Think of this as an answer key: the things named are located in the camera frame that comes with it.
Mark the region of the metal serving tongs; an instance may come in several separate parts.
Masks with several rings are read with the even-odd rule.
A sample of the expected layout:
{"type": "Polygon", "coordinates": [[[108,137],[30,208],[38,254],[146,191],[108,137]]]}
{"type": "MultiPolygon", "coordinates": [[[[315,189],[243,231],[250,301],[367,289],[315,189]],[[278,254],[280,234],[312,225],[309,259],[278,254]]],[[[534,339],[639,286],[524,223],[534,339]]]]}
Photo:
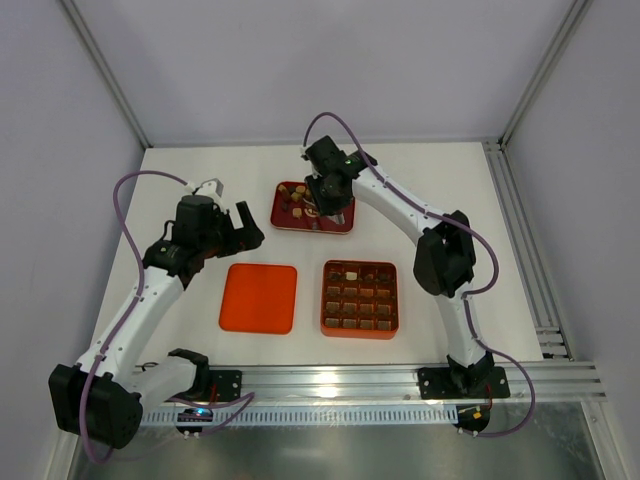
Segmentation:
{"type": "Polygon", "coordinates": [[[310,209],[317,217],[326,218],[337,225],[345,223],[345,206],[337,201],[329,200],[325,197],[307,199],[302,198],[303,204],[310,209]]]}

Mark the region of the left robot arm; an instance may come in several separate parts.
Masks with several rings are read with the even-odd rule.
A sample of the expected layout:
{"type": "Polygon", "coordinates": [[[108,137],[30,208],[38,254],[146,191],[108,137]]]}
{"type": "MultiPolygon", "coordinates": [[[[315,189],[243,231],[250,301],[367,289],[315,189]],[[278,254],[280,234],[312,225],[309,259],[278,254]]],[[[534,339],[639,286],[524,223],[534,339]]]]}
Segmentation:
{"type": "Polygon", "coordinates": [[[265,239],[246,202],[236,205],[241,225],[206,195],[186,195],[162,237],[140,258],[142,268],[129,297],[98,340],[72,366],[57,365],[48,385],[60,430],[124,448],[145,413],[177,397],[208,395],[209,359],[177,348],[150,370],[134,367],[160,321],[207,260],[257,249],[265,239]]]}

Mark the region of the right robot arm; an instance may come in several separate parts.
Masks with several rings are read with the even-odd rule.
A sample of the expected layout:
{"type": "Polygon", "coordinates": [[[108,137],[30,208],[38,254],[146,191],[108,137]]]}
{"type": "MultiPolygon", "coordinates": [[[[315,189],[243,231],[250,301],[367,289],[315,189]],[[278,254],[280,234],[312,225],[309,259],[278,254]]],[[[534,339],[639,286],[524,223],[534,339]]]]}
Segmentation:
{"type": "Polygon", "coordinates": [[[478,368],[485,353],[474,338],[464,303],[476,263],[467,217],[460,211],[429,211],[366,154],[348,155],[328,136],[304,146],[302,158],[311,163],[312,174],[305,182],[321,215],[337,216],[357,200],[382,214],[415,245],[414,278],[434,297],[447,335],[448,383],[460,394],[471,393],[480,382],[478,368]]]}

